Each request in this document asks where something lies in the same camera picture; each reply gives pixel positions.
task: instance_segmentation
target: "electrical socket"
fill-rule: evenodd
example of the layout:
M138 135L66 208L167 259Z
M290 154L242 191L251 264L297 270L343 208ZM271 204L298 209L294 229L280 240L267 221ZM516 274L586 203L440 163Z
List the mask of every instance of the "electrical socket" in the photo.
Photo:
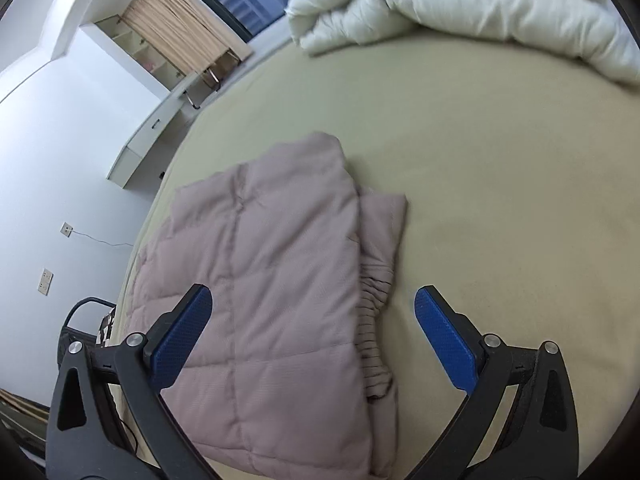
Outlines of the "electrical socket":
M69 238L73 230L74 229L68 223L65 222L65 224L62 226L62 229L60 229L60 232L63 235L65 235L67 238Z
M51 280L53 280L53 272L44 269L40 284L38 285L38 292L45 296L49 293L49 287L51 286Z

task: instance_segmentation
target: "quilted fabric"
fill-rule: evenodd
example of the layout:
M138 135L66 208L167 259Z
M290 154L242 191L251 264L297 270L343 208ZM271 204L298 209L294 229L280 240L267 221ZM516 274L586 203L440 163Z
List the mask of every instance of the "quilted fabric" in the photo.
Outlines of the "quilted fabric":
M277 145L179 189L140 252L127 331L148 330L193 283L214 298L162 393L208 458L277 480L390 474L396 392L373 318L406 200L360 198L344 163L326 134Z

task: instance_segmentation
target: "blue gripper pad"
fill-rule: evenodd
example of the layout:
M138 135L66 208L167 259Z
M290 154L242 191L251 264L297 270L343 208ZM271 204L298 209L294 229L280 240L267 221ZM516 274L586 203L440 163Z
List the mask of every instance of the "blue gripper pad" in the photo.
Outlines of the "blue gripper pad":
M209 322L212 310L211 292L206 286L201 286L182 308L151 354L149 383L155 392L159 393L160 390L175 383L200 334Z
M426 288L415 295L415 317L453 385L471 395L478 383L476 360L453 323Z

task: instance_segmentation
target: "beige bed sheet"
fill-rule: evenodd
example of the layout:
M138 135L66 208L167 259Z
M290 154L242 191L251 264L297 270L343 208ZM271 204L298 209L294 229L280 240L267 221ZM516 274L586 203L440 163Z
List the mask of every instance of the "beige bed sheet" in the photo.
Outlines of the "beige bed sheet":
M409 200L396 290L379 323L399 389L393 478L463 399L415 321L414 294L426 284L480 332L560 345L585 468L640 386L640 94L549 54L427 31L316 59L289 45L203 111L136 248L168 215L176 187L313 130L340 139L358 183Z

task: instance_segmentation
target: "white duvet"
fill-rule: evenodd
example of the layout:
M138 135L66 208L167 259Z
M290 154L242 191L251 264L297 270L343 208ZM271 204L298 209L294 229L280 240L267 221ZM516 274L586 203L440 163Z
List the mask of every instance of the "white duvet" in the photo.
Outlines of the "white duvet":
M612 80L640 84L640 48L610 0L289 0L287 15L310 54L419 24L579 57Z

